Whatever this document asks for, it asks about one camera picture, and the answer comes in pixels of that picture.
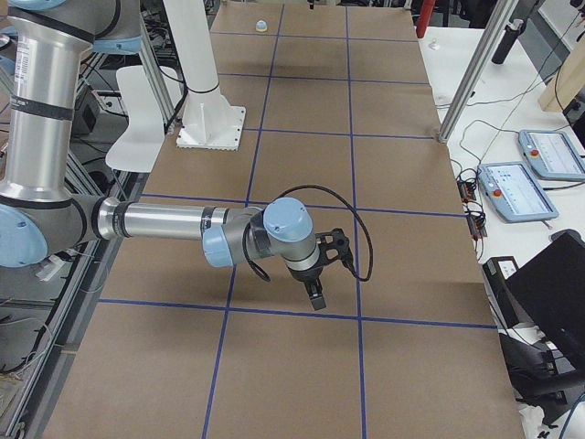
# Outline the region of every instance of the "blue grid line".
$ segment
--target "blue grid line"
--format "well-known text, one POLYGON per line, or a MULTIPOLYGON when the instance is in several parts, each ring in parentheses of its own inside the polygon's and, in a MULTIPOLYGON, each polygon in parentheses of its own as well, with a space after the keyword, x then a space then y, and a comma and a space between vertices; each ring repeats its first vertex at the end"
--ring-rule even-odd
POLYGON ((236 35, 236 36, 252 36, 252 37, 277 37, 276 34, 265 34, 260 32, 225 32, 223 30, 210 30, 211 35, 236 35))
POLYGON ((449 218, 465 218, 463 213, 446 213, 446 212, 418 212, 416 210, 397 210, 397 209, 372 209, 372 208, 358 208, 360 212, 379 212, 379 213, 397 213, 402 215, 422 215, 428 217, 449 217, 449 218))
POLYGON ((276 49, 278 48, 278 38, 281 33, 282 17, 284 16, 284 5, 281 8, 281 17, 278 22, 278 28, 276 30, 276 40, 274 41, 274 49, 272 51, 271 69, 269 72, 268 83, 266 84, 266 94, 264 95, 264 103, 262 105, 262 115, 260 117, 260 127, 258 130, 258 139, 256 139, 256 148, 254 150, 254 158, 252 159, 252 168, 250 172, 250 181, 248 183, 248 190, 246 192, 246 204, 247 207, 250 204, 250 194, 252 191, 252 185, 254 183, 254 173, 256 171, 256 163, 258 161, 258 154, 260 152, 260 143, 262 138, 262 131, 264 126, 264 118, 266 117, 266 107, 268 106, 268 96, 271 90, 272 73, 274 72, 274 60, 276 59, 276 49))
POLYGON ((207 311, 225 311, 225 306, 213 305, 197 305, 197 304, 180 304, 172 302, 151 302, 148 300, 127 300, 127 299, 107 299, 101 297, 98 302, 102 304, 117 304, 117 305, 138 305, 138 306, 160 306, 163 308, 189 308, 202 309, 207 311))
POLYGON ((349 133, 322 133, 319 131, 294 131, 294 130, 278 130, 278 129, 271 129, 271 128, 262 128, 261 131, 266 132, 266 133, 342 135, 343 137, 349 136, 349 133))
POLYGON ((271 316, 293 316, 293 317, 312 317, 312 318, 329 318, 334 320, 358 320, 356 316, 344 316, 341 314, 316 314, 316 313, 303 313, 298 311, 281 311, 275 309, 259 309, 259 308, 241 308, 232 307, 229 309, 237 313, 248 313, 248 314, 266 314, 271 316))
POLYGON ((261 308, 242 308, 236 306, 217 306, 217 305, 197 305, 197 304, 181 304, 174 302, 150 302, 146 300, 128 300, 128 299, 106 299, 98 300, 103 304, 115 305, 132 305, 132 306, 159 306, 167 308, 186 308, 186 309, 200 309, 207 311, 230 311, 231 313, 248 313, 248 314, 264 314, 271 316, 292 316, 292 317, 309 317, 309 318, 325 318, 333 320, 362 320, 364 322, 374 323, 391 323, 397 325, 414 325, 417 327, 462 327, 468 329, 497 329, 496 325, 485 325, 479 323, 463 323, 463 322, 443 322, 439 320, 416 320, 408 318, 392 318, 392 317, 374 317, 374 316, 347 316, 342 314, 318 314, 305 313, 299 311, 282 311, 276 309, 261 309, 261 308))
POLYGON ((219 73, 218 76, 243 76, 244 78, 269 78, 268 75, 260 75, 257 73, 219 73))
MULTIPOLYGON (((167 199, 192 199, 194 201, 209 201, 211 203, 235 203, 235 204, 246 204, 248 203, 256 205, 269 205, 271 201, 256 201, 256 200, 244 200, 244 199, 226 199, 226 198, 205 198, 205 197, 190 197, 186 195, 162 195, 162 194, 142 194, 145 198, 167 198, 167 199)), ((338 209, 346 210, 343 206, 326 206, 320 204, 306 204, 307 208, 313 209, 338 209)), ((399 209, 375 209, 375 208, 360 208, 356 207, 356 210, 360 212, 376 212, 376 213, 391 213, 398 215, 421 215, 431 217, 448 217, 448 218, 465 218, 463 213, 446 213, 446 212, 423 212, 417 210, 399 210, 399 209)))
POLYGON ((187 195, 162 195, 162 194, 142 194, 145 198, 167 198, 167 199, 192 199, 194 201, 209 201, 211 203, 238 203, 244 204, 243 199, 229 199, 229 198, 207 198, 207 197, 189 197, 187 195))
MULTIPOLYGON (((349 14, 346 12, 346 49, 347 49, 347 93, 348 93, 348 110, 349 110, 349 142, 351 151, 351 184, 352 200, 354 209, 357 207, 357 182, 356 182, 356 156, 354 148, 354 119, 351 100, 351 62, 349 48, 349 14)), ((356 255, 356 267, 361 273, 359 266, 359 239, 357 234, 357 220, 354 218, 354 254, 356 255)), ((366 373, 364 365, 364 338, 362 325, 362 298, 360 282, 356 279, 356 310, 357 310, 357 349, 359 362, 359 394, 361 408, 362 439, 367 439, 367 411, 366 411, 366 373)))
POLYGON ((429 82, 417 82, 412 80, 351 80, 351 81, 374 84, 431 85, 429 82))
POLYGON ((466 327, 474 329, 497 329, 496 325, 480 323, 438 322, 433 320, 409 320, 406 318, 361 317, 364 322, 397 323, 401 325, 416 325, 419 327, 466 327))
POLYGON ((412 139, 412 140, 434 140, 432 135, 409 135, 409 134, 353 134, 354 137, 381 137, 383 139, 412 139))
MULTIPOLYGON (((281 32, 281 24, 282 24, 282 17, 283 16, 284 16, 284 5, 282 5, 282 7, 281 7, 281 16, 280 16, 279 23, 278 23, 277 36, 276 36, 276 39, 274 41, 274 50, 272 52, 272 61, 271 61, 271 70, 270 70, 271 75, 272 75, 272 71, 274 69, 274 59, 276 58, 276 48, 278 47, 278 34, 281 32)), ((261 141, 261 136, 262 136, 262 126, 264 124, 264 116, 266 115, 266 105, 268 102, 268 95, 269 95, 270 87, 271 87, 271 78, 268 78, 268 83, 266 85, 266 94, 264 96, 264 105, 262 108, 262 116, 261 116, 261 120, 260 120, 260 129, 258 132, 258 139, 256 139, 256 149, 254 151, 254 158, 253 158, 252 164, 251 164, 250 181, 248 184, 248 191, 246 194, 246 202, 244 204, 244 206, 246 206, 246 207, 250 204, 250 192, 251 192, 252 184, 254 181, 254 171, 256 169, 256 162, 258 160, 258 152, 260 149, 260 141, 261 141)), ((215 364, 215 367, 213 370, 213 379, 211 381, 211 388, 209 390, 209 399, 207 402, 206 420, 204 423, 203 432, 201 434, 201 439, 207 438, 207 429, 209 427, 209 419, 211 417, 211 410, 212 410, 212 406, 213 406, 213 397, 215 394, 215 389, 216 389, 217 380, 218 380, 219 362, 221 361, 221 354, 223 351, 223 341, 224 341, 224 337, 226 334, 226 328, 228 326, 229 306, 231 304, 231 296, 233 295, 234 283, 236 280, 236 270, 237 270, 237 267, 234 267, 232 275, 231 275, 231 280, 229 283, 228 300, 226 303, 226 311, 224 313, 223 324, 221 327, 221 335, 219 337, 218 354, 216 356, 216 364, 215 364)))
POLYGON ((350 133, 325 133, 320 131, 298 131, 298 130, 281 130, 275 128, 244 128, 244 131, 257 131, 266 133, 284 133, 284 134, 315 134, 315 135, 341 135, 349 137, 376 137, 382 139, 410 139, 410 140, 434 140, 431 135, 400 135, 400 134, 350 134, 350 133))
POLYGON ((235 35, 235 36, 255 36, 255 37, 289 37, 289 38, 309 38, 309 39, 343 39, 343 40, 355 40, 355 41, 388 41, 391 43, 418 43, 416 39, 399 39, 399 38, 358 38, 358 37, 321 37, 314 35, 284 35, 284 34, 260 34, 258 32, 225 32, 213 30, 210 34, 219 35, 235 35))
MULTIPOLYGON (((260 204, 261 206, 268 206, 271 203, 268 203, 266 201, 251 201, 250 204, 260 204)), ((347 208, 345 206, 319 206, 317 204, 305 204, 303 203, 305 207, 307 208, 311 208, 311 209, 329 209, 329 210, 343 210, 343 211, 347 211, 347 208)))
POLYGON ((223 322, 221 323, 221 332, 219 333, 218 352, 216 354, 216 362, 213 368, 213 376, 211 378, 211 386, 209 388, 209 397, 207 399, 207 409, 205 412, 205 421, 203 423, 203 431, 201 432, 201 439, 207 438, 207 430, 209 428, 209 420, 211 419, 211 409, 213 407, 213 398, 216 392, 216 384, 218 382, 219 374, 219 363, 221 361, 221 352, 223 351, 223 342, 226 337, 226 330, 228 328, 229 320, 229 305, 231 304, 231 296, 234 292, 234 283, 236 280, 236 270, 238 267, 234 267, 231 271, 231 278, 229 279, 229 291, 228 299, 226 300, 226 308, 223 315, 223 322))
MULTIPOLYGON (((259 75, 255 73, 218 73, 219 76, 236 76, 244 78, 275 78, 279 80, 342 80, 347 78, 312 78, 309 76, 283 76, 283 75, 259 75)), ((428 82, 412 80, 351 80, 352 82, 365 82, 374 84, 403 84, 403 85, 430 85, 428 82)))

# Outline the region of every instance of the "white metal stand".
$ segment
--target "white metal stand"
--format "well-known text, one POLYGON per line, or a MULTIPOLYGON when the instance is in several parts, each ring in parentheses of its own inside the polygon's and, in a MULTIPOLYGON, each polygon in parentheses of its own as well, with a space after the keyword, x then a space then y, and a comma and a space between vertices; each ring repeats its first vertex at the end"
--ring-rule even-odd
POLYGON ((232 107, 219 89, 202 0, 164 0, 188 87, 177 145, 237 150, 246 109, 232 107))

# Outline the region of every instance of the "light blue joint cap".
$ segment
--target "light blue joint cap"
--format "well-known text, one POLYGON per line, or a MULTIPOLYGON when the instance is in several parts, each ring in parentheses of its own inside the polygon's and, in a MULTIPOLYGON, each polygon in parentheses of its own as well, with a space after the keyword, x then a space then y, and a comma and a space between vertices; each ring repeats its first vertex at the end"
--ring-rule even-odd
POLYGON ((0 57, 0 66, 8 73, 10 76, 15 74, 16 64, 10 58, 0 57))
POLYGON ((5 27, 0 29, 0 34, 8 35, 11 38, 18 38, 18 30, 14 26, 5 27))
POLYGON ((140 52, 143 43, 140 38, 97 39, 93 42, 93 51, 109 55, 134 55, 140 52))
POLYGON ((203 232, 203 253, 212 267, 230 267, 234 264, 223 227, 211 227, 203 232))
POLYGON ((313 231, 313 220, 296 198, 278 198, 264 210, 264 228, 281 242, 300 242, 313 231))
POLYGON ((0 266, 25 267, 47 257, 45 237, 27 215, 0 204, 0 266))
POLYGON ((67 0, 8 0, 11 6, 25 9, 26 11, 47 11, 63 5, 67 0))

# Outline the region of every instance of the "blue object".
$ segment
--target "blue object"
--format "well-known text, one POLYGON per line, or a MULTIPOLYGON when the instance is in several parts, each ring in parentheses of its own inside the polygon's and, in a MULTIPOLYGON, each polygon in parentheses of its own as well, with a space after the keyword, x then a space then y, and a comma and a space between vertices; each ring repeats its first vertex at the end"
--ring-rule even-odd
POLYGON ((140 38, 98 39, 93 43, 93 51, 110 55, 134 55, 140 52, 143 43, 140 38))
POLYGON ((296 198, 278 198, 264 210, 264 228, 281 242, 299 242, 313 232, 313 220, 296 198))
POLYGON ((63 5, 67 0, 8 0, 11 6, 19 7, 27 11, 47 11, 63 5))
POLYGON ((478 166, 479 182, 507 222, 552 220, 558 211, 524 162, 478 166))
POLYGON ((5 27, 0 29, 0 34, 8 35, 11 38, 18 38, 18 30, 14 26, 5 27))
POLYGON ((522 130, 518 142, 527 162, 539 177, 585 181, 585 163, 566 133, 522 130))
POLYGON ((203 253, 212 267, 230 267, 234 264, 223 227, 211 227, 203 232, 203 253))
POLYGON ((0 266, 17 268, 47 257, 45 237, 27 215, 0 204, 0 266))
POLYGON ((11 60, 10 58, 0 57, 0 66, 8 73, 10 76, 15 74, 16 63, 11 60))

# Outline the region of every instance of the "screen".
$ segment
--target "screen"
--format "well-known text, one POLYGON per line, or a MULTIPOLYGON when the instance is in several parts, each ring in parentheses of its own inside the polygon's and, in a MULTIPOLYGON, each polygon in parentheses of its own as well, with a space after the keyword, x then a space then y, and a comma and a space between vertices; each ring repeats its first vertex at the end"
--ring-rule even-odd
POLYGON ((506 285, 572 366, 585 369, 585 243, 561 234, 506 285))
POLYGON ((489 166, 488 170, 515 215, 551 211, 521 165, 489 166))
POLYGON ((548 172, 557 174, 583 174, 577 158, 560 133, 530 133, 534 147, 540 153, 548 172))

